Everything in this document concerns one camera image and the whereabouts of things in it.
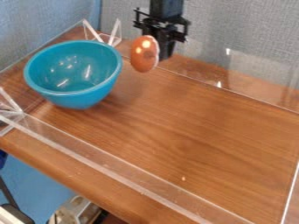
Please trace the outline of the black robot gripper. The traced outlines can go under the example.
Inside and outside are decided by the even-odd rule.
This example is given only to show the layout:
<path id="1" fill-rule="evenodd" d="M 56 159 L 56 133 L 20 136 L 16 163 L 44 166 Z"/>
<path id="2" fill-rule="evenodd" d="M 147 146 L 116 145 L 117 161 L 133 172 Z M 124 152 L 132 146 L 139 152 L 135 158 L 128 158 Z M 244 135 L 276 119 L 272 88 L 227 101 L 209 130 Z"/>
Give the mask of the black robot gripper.
<path id="1" fill-rule="evenodd" d="M 184 42 L 191 22 L 183 18 L 184 0 L 149 0 L 149 11 L 135 8 L 133 27 L 144 35 L 156 38 L 160 52 L 159 60 L 173 55 L 175 41 Z"/>

